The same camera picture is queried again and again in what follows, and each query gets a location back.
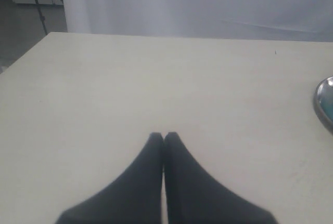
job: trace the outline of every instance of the table surface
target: table surface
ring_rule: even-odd
[[[0,223],[54,223],[152,131],[280,223],[331,223],[333,43],[51,33],[0,75]]]

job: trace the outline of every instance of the metal bowl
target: metal bowl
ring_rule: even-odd
[[[321,81],[317,86],[314,109],[325,127],[333,132],[333,76]]]

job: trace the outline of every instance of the white curtain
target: white curtain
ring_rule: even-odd
[[[333,41],[333,0],[65,0],[69,32]]]

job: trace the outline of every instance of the white table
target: white table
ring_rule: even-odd
[[[0,75],[0,223],[54,223],[170,130],[280,223],[332,223],[333,136],[312,108],[332,55],[333,43],[49,34]]]

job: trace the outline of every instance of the floor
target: floor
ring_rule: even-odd
[[[66,32],[62,6],[42,6],[48,32]],[[18,60],[45,36],[36,7],[0,0],[0,68]]]

